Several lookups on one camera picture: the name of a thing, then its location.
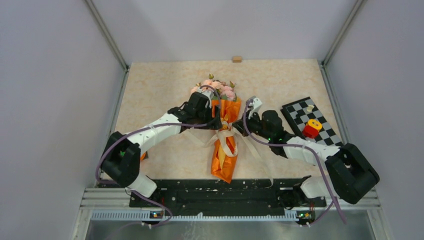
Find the pink brown rose stem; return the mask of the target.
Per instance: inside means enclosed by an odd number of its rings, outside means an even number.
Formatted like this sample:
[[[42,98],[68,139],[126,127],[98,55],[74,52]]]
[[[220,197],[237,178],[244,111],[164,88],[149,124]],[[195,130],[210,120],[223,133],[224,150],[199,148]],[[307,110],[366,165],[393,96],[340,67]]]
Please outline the pink brown rose stem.
[[[203,92],[204,91],[212,91],[212,89],[210,87],[203,87],[203,86],[210,86],[214,90],[216,90],[218,93],[220,93],[223,90],[223,88],[224,88],[224,85],[219,80],[216,80],[215,79],[215,76],[212,73],[210,73],[208,75],[208,78],[206,80],[204,80],[203,82],[198,82],[191,89],[190,93],[192,94],[192,93],[196,92],[199,89],[202,90]]]

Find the cream printed ribbon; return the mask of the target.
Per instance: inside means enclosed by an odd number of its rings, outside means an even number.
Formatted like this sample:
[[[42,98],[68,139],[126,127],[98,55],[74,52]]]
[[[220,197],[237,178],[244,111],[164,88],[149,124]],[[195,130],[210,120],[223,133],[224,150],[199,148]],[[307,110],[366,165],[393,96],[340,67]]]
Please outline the cream printed ribbon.
[[[268,163],[262,158],[253,143],[243,137],[240,131],[235,128],[234,124],[224,121],[223,128],[216,130],[214,135],[206,142],[196,137],[191,131],[187,131],[184,135],[200,148],[214,147],[210,173],[228,184],[231,183],[233,179],[238,159],[238,140],[242,140],[255,162],[258,163],[266,173],[270,182],[268,187],[270,188],[274,185],[274,178]]]

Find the orange yellow wrapping paper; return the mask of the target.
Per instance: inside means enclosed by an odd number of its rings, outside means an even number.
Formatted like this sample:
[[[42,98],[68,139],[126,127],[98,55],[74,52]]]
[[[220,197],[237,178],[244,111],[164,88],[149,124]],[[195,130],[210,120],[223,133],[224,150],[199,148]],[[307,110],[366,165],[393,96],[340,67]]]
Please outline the orange yellow wrapping paper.
[[[238,159],[238,147],[232,124],[238,119],[241,110],[241,99],[236,101],[222,99],[220,101],[220,121],[222,127],[215,131],[210,142],[214,146],[210,173],[220,180],[231,183]]]

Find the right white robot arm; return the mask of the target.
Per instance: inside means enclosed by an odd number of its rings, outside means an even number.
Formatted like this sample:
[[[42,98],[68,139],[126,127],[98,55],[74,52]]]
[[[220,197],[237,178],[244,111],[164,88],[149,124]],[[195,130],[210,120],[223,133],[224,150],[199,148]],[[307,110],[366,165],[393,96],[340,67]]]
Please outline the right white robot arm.
[[[248,111],[247,117],[232,126],[245,137],[255,134],[266,139],[265,144],[275,155],[322,167],[324,176],[307,178],[293,192],[293,200],[299,206],[325,196],[354,205],[380,182],[379,174],[356,145],[323,145],[291,134],[274,110],[267,110],[261,116]]]

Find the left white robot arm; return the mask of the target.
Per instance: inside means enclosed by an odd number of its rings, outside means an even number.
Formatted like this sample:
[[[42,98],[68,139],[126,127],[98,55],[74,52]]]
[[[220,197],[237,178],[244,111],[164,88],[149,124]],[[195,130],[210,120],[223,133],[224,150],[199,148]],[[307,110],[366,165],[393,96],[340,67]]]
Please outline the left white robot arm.
[[[213,103],[215,90],[197,90],[182,106],[169,109],[156,121],[129,133],[114,132],[108,139],[96,168],[107,174],[120,187],[141,195],[149,207],[160,202],[157,184],[140,170],[141,156],[163,140],[187,129],[218,130],[221,128],[220,103]]]

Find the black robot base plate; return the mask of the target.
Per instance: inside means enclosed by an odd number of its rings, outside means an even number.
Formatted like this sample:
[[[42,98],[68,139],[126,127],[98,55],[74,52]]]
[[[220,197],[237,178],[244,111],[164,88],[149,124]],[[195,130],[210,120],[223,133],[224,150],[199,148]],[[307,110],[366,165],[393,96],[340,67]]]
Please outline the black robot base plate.
[[[306,178],[269,179],[156,179],[150,200],[171,210],[175,217],[282,216],[293,208],[326,207],[329,196],[307,198],[300,186]]]

